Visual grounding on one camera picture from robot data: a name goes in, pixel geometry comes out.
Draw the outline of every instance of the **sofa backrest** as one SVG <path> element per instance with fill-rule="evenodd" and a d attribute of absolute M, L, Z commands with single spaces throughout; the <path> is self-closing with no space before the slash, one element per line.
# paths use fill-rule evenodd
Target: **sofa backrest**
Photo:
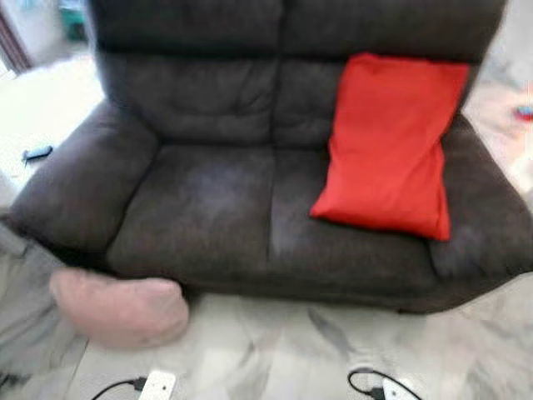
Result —
<path fill-rule="evenodd" d="M 162 140 L 322 148 L 346 59 L 481 63 L 505 0 L 88 0 L 102 83 Z"/>

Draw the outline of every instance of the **dark gray sofa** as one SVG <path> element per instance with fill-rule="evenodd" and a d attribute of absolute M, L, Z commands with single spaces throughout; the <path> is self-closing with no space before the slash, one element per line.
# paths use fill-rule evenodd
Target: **dark gray sofa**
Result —
<path fill-rule="evenodd" d="M 119 277 L 416 313 L 454 307 L 533 269 L 531 215 L 461 115 L 443 138 L 449 242 L 308 212 L 326 181 L 346 58 L 475 71 L 504 5 L 90 0 L 107 100 L 37 172 L 11 224 Z"/>

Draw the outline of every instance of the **red cushion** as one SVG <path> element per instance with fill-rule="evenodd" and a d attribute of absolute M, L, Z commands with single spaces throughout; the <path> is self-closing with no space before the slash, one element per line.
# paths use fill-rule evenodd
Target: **red cushion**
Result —
<path fill-rule="evenodd" d="M 362 54 L 337 94 L 326 188 L 311 215 L 448 240 L 446 131 L 468 66 Z"/>

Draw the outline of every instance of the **marble floor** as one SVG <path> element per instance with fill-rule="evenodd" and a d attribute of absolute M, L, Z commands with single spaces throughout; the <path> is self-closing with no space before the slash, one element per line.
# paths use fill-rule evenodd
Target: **marble floor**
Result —
<path fill-rule="evenodd" d="M 533 104 L 531 89 L 482 74 L 462 112 L 533 211 L 533 123 L 513 114 L 516 107 Z"/>
<path fill-rule="evenodd" d="M 22 152 L 58 146 L 103 99 L 92 57 L 76 54 L 0 87 L 0 213 L 38 166 Z"/>
<path fill-rule="evenodd" d="M 371 366 L 424 399 L 530 400 L 532 289 L 533 277 L 522 277 L 430 316 L 207 294 L 170 346 L 124 352 L 89 344 L 67 399 L 152 368 L 178 376 L 176 400 L 363 399 L 346 375 Z"/>

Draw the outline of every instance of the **pink pillow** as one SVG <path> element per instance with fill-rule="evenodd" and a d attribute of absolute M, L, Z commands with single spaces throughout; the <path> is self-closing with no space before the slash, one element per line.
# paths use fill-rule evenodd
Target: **pink pillow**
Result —
<path fill-rule="evenodd" d="M 160 345 L 187 327 L 182 290 L 166 279 L 120 281 L 64 268 L 52 275 L 50 291 L 79 332 L 109 347 Z"/>

